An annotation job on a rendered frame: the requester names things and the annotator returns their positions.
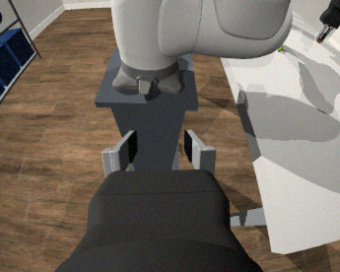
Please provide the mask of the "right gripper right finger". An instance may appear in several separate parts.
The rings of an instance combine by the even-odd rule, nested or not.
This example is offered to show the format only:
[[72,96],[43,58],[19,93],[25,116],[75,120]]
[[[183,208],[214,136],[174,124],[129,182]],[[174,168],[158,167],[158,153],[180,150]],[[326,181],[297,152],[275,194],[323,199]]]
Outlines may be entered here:
[[184,130],[184,151],[196,170],[207,170],[214,175],[217,150],[206,147],[192,130]]

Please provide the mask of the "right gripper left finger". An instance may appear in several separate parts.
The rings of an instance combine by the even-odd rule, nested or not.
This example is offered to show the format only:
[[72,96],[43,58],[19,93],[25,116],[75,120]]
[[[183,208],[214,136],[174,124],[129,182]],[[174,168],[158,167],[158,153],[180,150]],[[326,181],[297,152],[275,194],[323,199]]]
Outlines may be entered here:
[[113,148],[105,148],[102,151],[105,177],[113,171],[126,170],[137,151],[137,131],[129,131]]

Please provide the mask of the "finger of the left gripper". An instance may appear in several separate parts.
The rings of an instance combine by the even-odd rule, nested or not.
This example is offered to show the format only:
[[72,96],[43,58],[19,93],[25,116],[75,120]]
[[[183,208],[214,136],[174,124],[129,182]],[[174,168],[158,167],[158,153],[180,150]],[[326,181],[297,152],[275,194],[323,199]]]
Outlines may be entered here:
[[326,30],[327,27],[328,27],[328,25],[324,24],[324,27],[322,28],[322,30],[320,31],[320,33],[316,37],[317,41],[321,38],[321,36],[323,35],[323,33],[324,33],[324,31]]
[[324,35],[321,38],[321,43],[325,40],[325,38],[328,36],[328,34],[331,32],[331,30],[333,30],[332,27],[328,26],[329,29],[326,31],[326,33],[324,33]]

